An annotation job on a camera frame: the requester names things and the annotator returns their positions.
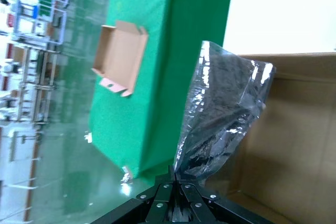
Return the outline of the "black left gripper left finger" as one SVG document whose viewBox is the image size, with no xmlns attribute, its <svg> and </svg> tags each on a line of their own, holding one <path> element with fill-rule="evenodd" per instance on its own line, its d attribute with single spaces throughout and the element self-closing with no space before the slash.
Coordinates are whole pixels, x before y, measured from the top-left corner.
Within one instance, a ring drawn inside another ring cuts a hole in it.
<svg viewBox="0 0 336 224">
<path fill-rule="evenodd" d="M 167 220 L 174 184 L 174 169 L 169 166 L 166 174 L 156 176 L 154 186 L 92 223 L 163 223 Z"/>
</svg>

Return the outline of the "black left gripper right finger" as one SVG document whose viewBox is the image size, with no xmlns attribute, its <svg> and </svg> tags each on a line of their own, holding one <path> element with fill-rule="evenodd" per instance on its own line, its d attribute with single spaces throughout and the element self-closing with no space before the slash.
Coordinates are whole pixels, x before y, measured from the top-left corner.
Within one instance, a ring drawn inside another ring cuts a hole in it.
<svg viewBox="0 0 336 224">
<path fill-rule="evenodd" d="M 175 209 L 193 223 L 270 223 L 226 197 L 201 187 L 194 179 L 175 176 Z"/>
</svg>

